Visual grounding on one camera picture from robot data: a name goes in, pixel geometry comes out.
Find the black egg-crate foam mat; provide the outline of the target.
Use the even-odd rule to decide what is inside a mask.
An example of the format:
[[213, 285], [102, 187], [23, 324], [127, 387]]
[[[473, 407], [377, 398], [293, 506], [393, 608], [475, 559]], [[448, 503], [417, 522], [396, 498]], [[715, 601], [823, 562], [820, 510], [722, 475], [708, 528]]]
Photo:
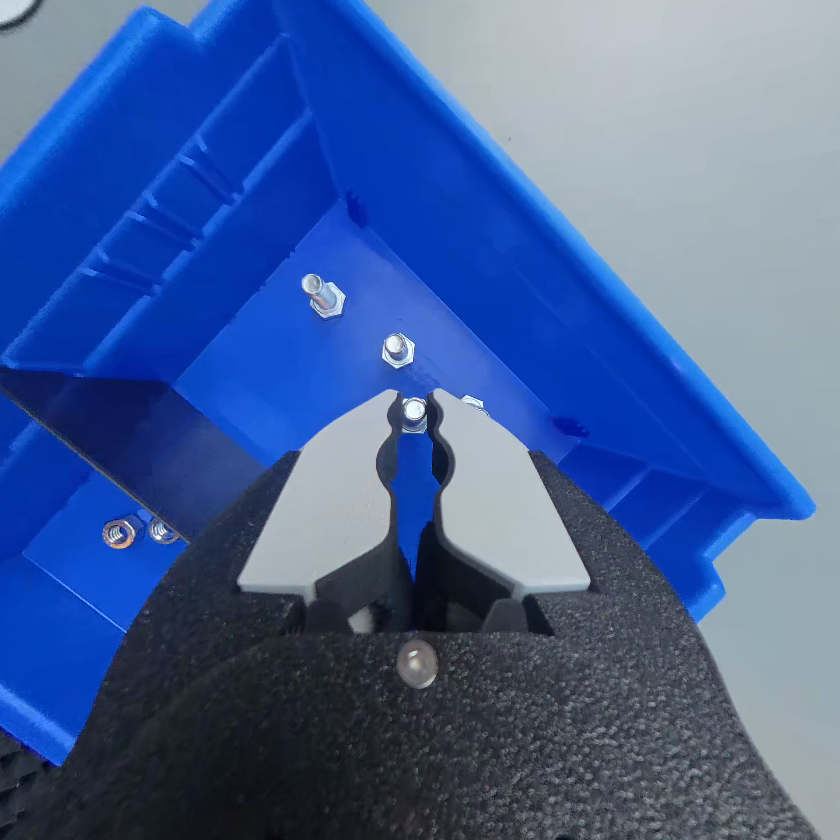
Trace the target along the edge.
[[1, 803], [31, 795], [55, 768], [38, 752], [1, 730]]

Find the blue bin with black divider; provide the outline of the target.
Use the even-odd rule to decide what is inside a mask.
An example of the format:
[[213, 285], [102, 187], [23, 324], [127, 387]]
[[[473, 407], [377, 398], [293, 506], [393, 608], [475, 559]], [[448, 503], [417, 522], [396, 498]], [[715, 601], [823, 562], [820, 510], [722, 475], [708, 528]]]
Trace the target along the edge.
[[103, 525], [196, 536], [386, 388], [482, 400], [696, 622], [754, 520], [815, 509], [363, 2], [135, 12], [2, 166], [1, 252], [2, 730], [53, 764], [184, 548]]

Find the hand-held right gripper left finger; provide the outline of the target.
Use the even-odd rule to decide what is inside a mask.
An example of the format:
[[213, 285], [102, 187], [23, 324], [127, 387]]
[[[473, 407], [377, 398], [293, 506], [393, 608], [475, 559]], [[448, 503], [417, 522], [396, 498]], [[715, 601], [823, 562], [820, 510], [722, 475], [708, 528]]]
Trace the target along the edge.
[[326, 600], [346, 618], [380, 604], [388, 621], [409, 621], [412, 578], [392, 489], [402, 432], [403, 394], [388, 389], [307, 441], [238, 588]]

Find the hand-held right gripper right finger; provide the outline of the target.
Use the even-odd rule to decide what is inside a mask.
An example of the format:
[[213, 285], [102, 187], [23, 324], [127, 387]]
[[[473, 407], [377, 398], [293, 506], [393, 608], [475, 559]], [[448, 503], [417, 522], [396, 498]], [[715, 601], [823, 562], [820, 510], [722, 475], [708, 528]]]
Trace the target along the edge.
[[427, 417], [438, 488], [417, 549], [418, 598], [488, 614], [499, 600], [588, 591], [591, 576], [527, 446], [440, 388], [427, 396]]

